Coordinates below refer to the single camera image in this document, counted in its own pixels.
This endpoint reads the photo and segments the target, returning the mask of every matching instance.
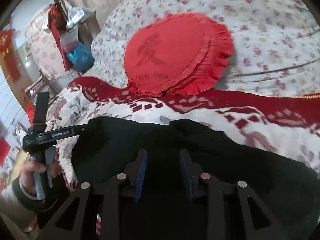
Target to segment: floral bedspread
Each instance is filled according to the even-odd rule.
[[[85,76],[124,88],[125,48],[135,32],[167,14],[204,13],[232,32],[235,53],[216,88],[265,96],[320,91],[319,26],[301,0],[125,0],[92,43]]]
[[[320,174],[319,107],[320,95],[272,98],[209,90],[195,97],[137,97],[97,78],[82,77],[64,89],[49,108],[47,129],[85,124],[98,116],[162,125],[188,118],[224,131],[239,144],[304,162]],[[60,163],[69,185],[76,182],[71,152],[77,138],[58,141]]]

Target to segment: blue plastic bag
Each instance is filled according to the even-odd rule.
[[[73,66],[81,72],[91,68],[94,63],[94,58],[91,55],[90,49],[81,42],[79,42],[79,45],[73,52],[67,54],[67,57],[72,62]]]

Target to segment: metal bolt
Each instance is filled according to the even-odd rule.
[[[127,175],[125,175],[124,173],[120,173],[117,175],[117,179],[125,179],[127,177]]]
[[[201,178],[202,179],[210,179],[211,178],[211,175],[209,173],[202,173],[201,174]]]
[[[87,189],[88,187],[90,187],[90,183],[89,182],[84,182],[81,184],[81,188],[82,189]]]
[[[240,180],[240,181],[238,181],[238,185],[239,185],[239,187],[246,187],[248,184],[245,181]]]

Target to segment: wall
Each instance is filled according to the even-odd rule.
[[[34,14],[41,7],[52,2],[53,0],[22,0],[20,2],[20,4],[12,13],[12,21],[10,24],[10,28],[16,29],[16,33],[12,37],[12,42],[16,49],[26,41],[23,32]],[[8,82],[5,79],[5,74],[3,73],[3,70],[1,68],[0,102],[0,136],[4,137],[11,147],[19,147],[20,145],[12,135],[12,132],[14,131],[15,126],[18,122],[20,122],[25,128],[29,128],[30,123],[26,112],[23,110],[22,106],[19,104],[16,97],[12,93]]]
[[[10,144],[11,147],[19,146],[12,132],[18,122],[25,128],[30,127],[28,116],[13,95],[2,69],[0,68],[0,136]]]
[[[53,3],[53,0],[22,0],[11,15],[11,28],[16,29],[13,36],[13,43],[19,48],[25,41],[24,29],[34,14],[43,6]]]

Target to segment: wooden chair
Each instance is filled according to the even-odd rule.
[[[35,109],[36,108],[36,103],[35,103],[35,97],[42,92],[42,90],[45,87],[49,87],[50,92],[53,96],[51,96],[49,100],[49,105],[51,105],[57,98],[58,91],[52,86],[50,81],[47,79],[47,77],[42,73],[41,70],[39,70],[41,76],[40,78],[33,83],[31,86],[27,87],[23,92],[25,93],[25,98],[24,100]]]

